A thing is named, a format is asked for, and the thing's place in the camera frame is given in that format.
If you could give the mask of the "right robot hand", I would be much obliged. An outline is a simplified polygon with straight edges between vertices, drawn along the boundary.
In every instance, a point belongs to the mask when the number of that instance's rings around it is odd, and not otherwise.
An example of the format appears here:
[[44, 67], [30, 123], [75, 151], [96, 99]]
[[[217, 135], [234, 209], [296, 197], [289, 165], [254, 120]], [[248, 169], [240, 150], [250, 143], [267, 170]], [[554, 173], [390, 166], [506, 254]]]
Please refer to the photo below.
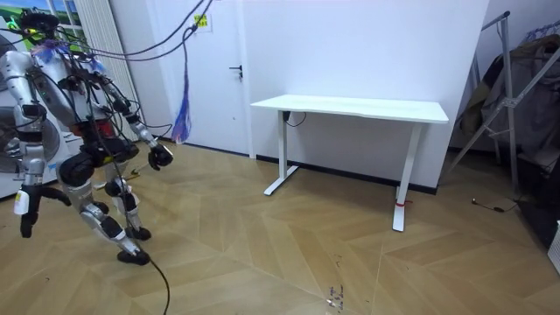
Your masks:
[[155, 171], [160, 171], [162, 167], [169, 165], [173, 161], [173, 154], [162, 144], [157, 144], [150, 149], [148, 163]]

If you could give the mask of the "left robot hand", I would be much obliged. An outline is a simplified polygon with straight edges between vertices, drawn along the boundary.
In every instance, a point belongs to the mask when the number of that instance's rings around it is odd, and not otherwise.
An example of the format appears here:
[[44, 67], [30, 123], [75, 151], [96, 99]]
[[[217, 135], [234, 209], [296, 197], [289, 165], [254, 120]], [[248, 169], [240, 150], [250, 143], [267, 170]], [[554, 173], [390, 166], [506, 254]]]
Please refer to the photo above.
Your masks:
[[40, 201], [43, 197], [58, 200], [67, 207], [71, 205], [71, 200], [61, 190], [45, 185], [22, 185], [16, 194], [14, 214], [20, 217], [20, 234], [23, 238], [32, 237], [32, 229], [38, 221]]

